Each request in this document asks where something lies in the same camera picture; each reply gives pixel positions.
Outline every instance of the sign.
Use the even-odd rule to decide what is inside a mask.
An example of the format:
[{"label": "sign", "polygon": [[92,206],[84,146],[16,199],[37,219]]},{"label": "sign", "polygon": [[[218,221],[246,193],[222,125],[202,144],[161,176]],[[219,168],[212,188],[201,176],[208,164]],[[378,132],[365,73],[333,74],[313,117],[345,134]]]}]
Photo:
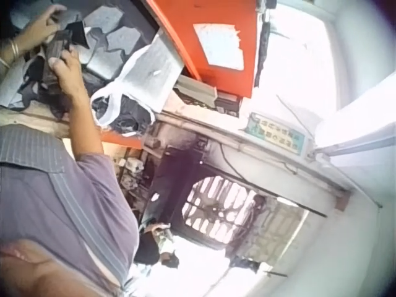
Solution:
[{"label": "sign", "polygon": [[304,134],[257,113],[250,114],[247,124],[244,130],[246,133],[301,155],[305,141]]}]

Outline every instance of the bangle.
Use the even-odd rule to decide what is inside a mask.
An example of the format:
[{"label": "bangle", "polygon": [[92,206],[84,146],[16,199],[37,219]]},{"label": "bangle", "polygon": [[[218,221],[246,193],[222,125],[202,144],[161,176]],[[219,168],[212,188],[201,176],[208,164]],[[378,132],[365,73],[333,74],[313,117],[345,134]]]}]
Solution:
[{"label": "bangle", "polygon": [[10,69],[10,65],[8,65],[8,63],[5,62],[5,60],[3,60],[2,58],[0,58],[0,63],[3,64],[7,69]]},{"label": "bangle", "polygon": [[10,44],[12,46],[12,52],[14,53],[14,59],[18,59],[19,58],[19,47],[18,45],[15,43],[14,40],[10,39]]}]

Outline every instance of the cable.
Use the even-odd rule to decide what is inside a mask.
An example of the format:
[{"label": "cable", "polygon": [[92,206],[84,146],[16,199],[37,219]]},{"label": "cable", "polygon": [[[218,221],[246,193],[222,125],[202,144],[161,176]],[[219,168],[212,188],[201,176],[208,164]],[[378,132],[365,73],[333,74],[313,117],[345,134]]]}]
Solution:
[{"label": "cable", "polygon": [[[224,159],[225,163],[227,163],[227,165],[228,165],[228,166],[236,173],[236,175],[238,175],[244,182],[250,183],[246,178],[243,177],[243,175],[242,175],[241,173],[238,172],[238,170],[235,169],[235,167],[230,163],[230,161],[228,161],[227,157],[226,157],[225,154],[224,154],[223,144],[220,143],[220,142],[219,142],[218,144],[219,144],[219,146],[220,146],[220,150],[221,150],[221,152],[222,152],[222,156],[223,156],[223,159]],[[297,174],[298,174],[298,168],[296,168],[295,170],[293,170],[293,169],[291,169],[291,168],[289,167],[289,164],[287,164],[287,163],[284,162],[284,161],[276,160],[276,159],[273,159],[273,158],[268,158],[268,159],[269,159],[269,160],[272,160],[272,161],[274,161],[274,162],[283,164],[283,166],[284,166],[288,171],[290,171],[290,173],[291,173],[292,175],[297,175]]]},{"label": "cable", "polygon": [[[304,129],[309,133],[309,135],[312,137],[313,141],[315,142],[315,137],[314,134],[311,133],[311,131],[307,128],[306,125],[299,119],[297,114],[277,95],[275,94],[276,97],[279,99],[280,103],[290,111],[290,113],[296,118],[296,120],[304,127]],[[340,168],[336,167],[333,163],[330,161],[326,162],[326,165],[329,165],[331,168],[333,168],[339,175],[341,175],[343,178],[345,178],[349,183],[351,183],[362,195],[364,195],[366,198],[368,198],[372,203],[374,203],[379,209],[382,208],[382,204],[380,204],[378,201],[376,201],[374,198],[372,198],[367,192],[356,182],[354,181],[351,177],[349,177],[346,173],[344,173]]]},{"label": "cable", "polygon": [[230,163],[230,161],[228,161],[228,159],[226,158],[225,154],[224,154],[224,149],[223,149],[223,144],[218,143],[220,145],[220,151],[222,152],[222,156],[223,159],[225,161],[225,163],[227,163],[227,165],[236,173],[236,175],[238,175],[243,181],[247,182],[250,184],[250,182],[243,177],[243,175],[241,173],[238,172],[238,170],[235,169],[235,167]]},{"label": "cable", "polygon": [[300,125],[308,132],[308,134],[315,140],[314,134],[308,129],[308,127],[299,119],[298,115],[281,99],[277,94],[275,96],[278,98],[279,102],[295,117],[295,119],[299,122]]}]

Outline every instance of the person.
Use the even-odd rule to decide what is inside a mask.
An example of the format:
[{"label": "person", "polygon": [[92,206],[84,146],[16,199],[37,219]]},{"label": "person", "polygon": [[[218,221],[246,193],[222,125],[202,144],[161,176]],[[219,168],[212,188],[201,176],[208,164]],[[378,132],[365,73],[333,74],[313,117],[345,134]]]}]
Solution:
[{"label": "person", "polygon": [[[1,77],[58,30],[51,16],[64,9],[49,7],[1,48]],[[103,153],[78,52],[64,50],[49,66],[71,101],[75,160],[49,134],[0,127],[0,296],[121,295],[139,245],[137,220]]]},{"label": "person", "polygon": [[135,263],[146,265],[144,271],[146,275],[150,273],[151,266],[156,263],[177,269],[179,267],[179,258],[175,252],[163,251],[162,247],[166,241],[163,232],[170,226],[163,223],[154,223],[146,227],[139,239],[139,247],[135,255]]}]

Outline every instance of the leather piece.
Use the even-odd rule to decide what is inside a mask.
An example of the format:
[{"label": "leather piece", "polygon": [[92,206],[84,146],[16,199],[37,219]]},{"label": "leather piece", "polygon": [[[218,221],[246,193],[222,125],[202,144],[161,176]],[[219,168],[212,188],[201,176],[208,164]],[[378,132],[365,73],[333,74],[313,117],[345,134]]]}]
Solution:
[{"label": "leather piece", "polygon": [[85,26],[101,28],[104,34],[113,31],[117,26],[123,12],[117,7],[100,6],[84,18]]},{"label": "leather piece", "polygon": [[123,64],[121,50],[106,52],[104,48],[98,48],[87,69],[102,79],[111,80],[116,77]]},{"label": "leather piece", "polygon": [[106,36],[108,42],[107,50],[122,49],[125,51],[125,54],[129,56],[136,47],[140,36],[139,31],[135,28],[121,27]]}]

